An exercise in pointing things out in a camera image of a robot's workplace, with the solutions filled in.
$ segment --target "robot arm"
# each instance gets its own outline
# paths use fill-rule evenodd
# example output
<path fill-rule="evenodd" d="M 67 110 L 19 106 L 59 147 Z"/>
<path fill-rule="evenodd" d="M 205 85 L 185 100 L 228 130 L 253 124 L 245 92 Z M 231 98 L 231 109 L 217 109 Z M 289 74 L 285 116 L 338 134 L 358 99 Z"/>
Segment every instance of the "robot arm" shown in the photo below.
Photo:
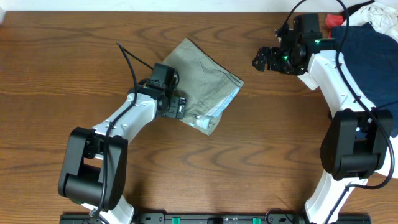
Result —
<path fill-rule="evenodd" d="M 318 186 L 305 203 L 306 218 L 310 223 L 325 223 L 348 184 L 366 185 L 368 177 L 380 170 L 386 156 L 387 145 L 381 133 L 364 109 L 355 101 L 336 68 L 336 43 L 322 39 L 318 14 L 303 14 L 294 19 L 294 29 L 282 27 L 277 31 L 280 47 L 259 49 L 253 66 L 264 71 L 278 71 L 288 75 L 309 76 L 320 87 L 328 103 L 333 120 L 321 145 L 321 161 L 325 169 Z M 369 101 L 348 71 L 343 54 L 339 62 L 344 76 L 361 97 L 369 110 L 375 105 Z M 391 134 L 392 115 L 388 110 L 373 110 L 388 134 Z M 329 219 L 338 219 L 338 212 L 352 192 L 345 194 Z"/>
<path fill-rule="evenodd" d="M 103 160 L 103 143 L 109 122 L 121 114 L 134 99 L 134 89 L 127 100 L 108 119 L 91 129 L 75 128 L 70 134 L 58 192 L 72 202 L 96 210 L 106 184 L 104 204 L 100 217 L 103 222 L 130 224 L 134 208 L 123 197 L 126 180 L 127 147 L 136 134 L 147 123 L 158 116 L 182 119 L 185 112 L 185 98 L 173 95 L 179 76 L 177 71 L 166 65 L 155 64 L 151 79 L 145 86 L 138 86 L 137 100 L 119 118 L 109 135 L 107 153 L 107 181 L 103 181 L 103 167 L 85 164 L 87 159 Z"/>

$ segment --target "navy blue cloth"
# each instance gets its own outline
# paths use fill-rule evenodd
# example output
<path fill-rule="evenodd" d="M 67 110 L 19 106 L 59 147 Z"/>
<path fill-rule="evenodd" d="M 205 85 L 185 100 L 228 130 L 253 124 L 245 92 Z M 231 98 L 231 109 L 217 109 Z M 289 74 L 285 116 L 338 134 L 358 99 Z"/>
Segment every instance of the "navy blue cloth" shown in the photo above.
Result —
<path fill-rule="evenodd" d="M 346 27 L 334 27 L 331 36 L 341 42 Z M 398 43 L 376 32 L 370 23 L 350 26 L 341 52 L 355 82 L 376 106 L 398 100 Z M 398 135 L 398 103 L 385 107 L 394 117 L 392 137 Z"/>

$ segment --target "gray cloth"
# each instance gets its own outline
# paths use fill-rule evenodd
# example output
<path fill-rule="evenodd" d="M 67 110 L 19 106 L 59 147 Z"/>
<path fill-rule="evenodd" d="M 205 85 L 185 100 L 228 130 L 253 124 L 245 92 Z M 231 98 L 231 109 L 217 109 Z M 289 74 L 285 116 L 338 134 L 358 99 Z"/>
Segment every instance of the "gray cloth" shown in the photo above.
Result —
<path fill-rule="evenodd" d="M 163 64 L 173 67 L 180 75 L 176 91 L 187 99 L 182 121 L 210 135 L 243 81 L 215 63 L 188 39 L 184 39 Z"/>

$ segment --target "wooden table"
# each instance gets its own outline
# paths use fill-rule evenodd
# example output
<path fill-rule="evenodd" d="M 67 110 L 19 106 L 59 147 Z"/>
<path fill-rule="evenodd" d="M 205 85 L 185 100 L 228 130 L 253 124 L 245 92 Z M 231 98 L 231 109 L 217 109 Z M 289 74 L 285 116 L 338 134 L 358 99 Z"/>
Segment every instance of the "wooden table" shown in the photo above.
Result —
<path fill-rule="evenodd" d="M 171 119 L 144 127 L 129 146 L 128 202 L 169 213 L 300 210 L 322 174 L 327 104 L 297 77 L 251 66 L 259 47 L 277 45 L 274 29 L 286 15 L 8 12 L 0 28 L 0 223 L 87 212 L 59 196 L 57 184 L 70 131 L 102 122 L 132 87 L 115 41 L 154 64 L 184 37 L 244 86 L 211 136 Z M 133 64 L 138 79 L 149 77 Z M 397 187 L 356 189 L 342 211 L 396 222 Z"/>

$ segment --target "white wall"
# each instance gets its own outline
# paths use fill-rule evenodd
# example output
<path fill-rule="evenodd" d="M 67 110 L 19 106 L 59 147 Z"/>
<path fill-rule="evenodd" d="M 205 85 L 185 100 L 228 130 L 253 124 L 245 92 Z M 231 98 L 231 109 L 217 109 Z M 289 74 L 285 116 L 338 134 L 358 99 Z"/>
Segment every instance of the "white wall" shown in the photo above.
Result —
<path fill-rule="evenodd" d="M 343 0 L 349 7 L 367 0 Z M 0 0 L 5 11 L 289 12 L 299 0 Z M 334 0 L 308 0 L 297 12 L 340 12 Z"/>

